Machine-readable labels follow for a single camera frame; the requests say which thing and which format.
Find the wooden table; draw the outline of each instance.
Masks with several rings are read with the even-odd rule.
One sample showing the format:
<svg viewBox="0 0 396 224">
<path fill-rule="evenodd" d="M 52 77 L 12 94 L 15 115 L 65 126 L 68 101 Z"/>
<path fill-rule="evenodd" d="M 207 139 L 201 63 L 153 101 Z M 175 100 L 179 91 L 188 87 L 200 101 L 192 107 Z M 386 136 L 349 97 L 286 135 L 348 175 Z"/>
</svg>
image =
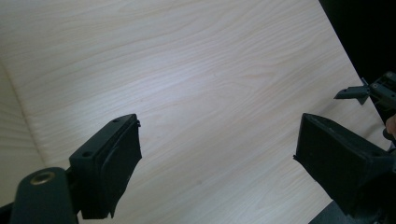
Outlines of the wooden table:
<svg viewBox="0 0 396 224">
<path fill-rule="evenodd" d="M 371 102 L 333 99 L 360 81 L 318 1 L 1 1 L 0 63 L 37 167 L 140 119 L 115 218 L 80 223 L 307 223 L 330 199 L 292 159 L 304 112 L 389 146 Z M 0 147 L 2 179 L 33 172 Z"/>
</svg>

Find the light wood surface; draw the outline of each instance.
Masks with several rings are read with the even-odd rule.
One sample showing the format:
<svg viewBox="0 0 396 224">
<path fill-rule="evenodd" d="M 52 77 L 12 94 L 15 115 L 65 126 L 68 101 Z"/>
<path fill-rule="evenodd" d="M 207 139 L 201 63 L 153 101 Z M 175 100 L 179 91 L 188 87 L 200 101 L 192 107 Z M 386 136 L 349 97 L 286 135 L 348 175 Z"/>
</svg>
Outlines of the light wood surface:
<svg viewBox="0 0 396 224">
<path fill-rule="evenodd" d="M 307 223 L 330 199 L 292 159 L 304 112 L 382 148 L 318 1 L 2 1 L 0 61 L 47 166 L 136 113 L 143 160 L 114 219 Z"/>
<path fill-rule="evenodd" d="M 0 64 L 0 207 L 14 201 L 26 175 L 43 167 L 7 71 Z"/>
</svg>

